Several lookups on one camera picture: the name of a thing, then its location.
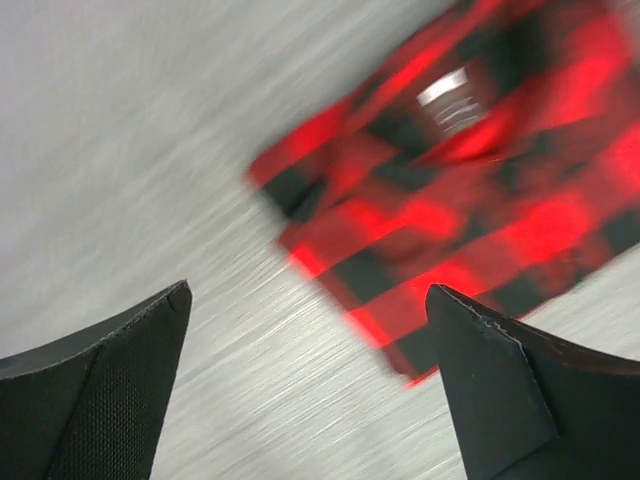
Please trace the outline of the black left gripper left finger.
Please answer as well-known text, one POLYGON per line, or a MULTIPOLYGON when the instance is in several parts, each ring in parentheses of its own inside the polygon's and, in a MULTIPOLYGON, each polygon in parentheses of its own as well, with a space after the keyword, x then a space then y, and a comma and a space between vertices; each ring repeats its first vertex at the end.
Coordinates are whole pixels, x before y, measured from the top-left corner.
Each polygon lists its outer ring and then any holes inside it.
POLYGON ((4 479, 147 479, 189 324, 184 280, 1 360, 4 479))

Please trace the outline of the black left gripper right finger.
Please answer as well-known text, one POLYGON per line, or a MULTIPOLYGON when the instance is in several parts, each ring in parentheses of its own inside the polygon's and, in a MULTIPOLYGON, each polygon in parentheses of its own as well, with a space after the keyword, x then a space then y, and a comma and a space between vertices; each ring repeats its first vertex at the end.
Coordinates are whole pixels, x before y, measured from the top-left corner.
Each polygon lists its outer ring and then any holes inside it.
POLYGON ((470 479, 636 479, 639 364, 444 286, 426 310, 470 479))

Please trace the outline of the red black plaid shirt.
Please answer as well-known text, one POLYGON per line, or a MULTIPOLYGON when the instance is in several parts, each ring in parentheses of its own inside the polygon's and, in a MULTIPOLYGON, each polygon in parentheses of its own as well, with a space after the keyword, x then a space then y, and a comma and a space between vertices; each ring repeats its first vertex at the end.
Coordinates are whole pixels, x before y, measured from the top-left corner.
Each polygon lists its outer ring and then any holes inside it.
POLYGON ((605 1, 458 1, 249 177, 390 367, 437 368, 445 284, 520 318, 639 241, 639 69, 605 1))

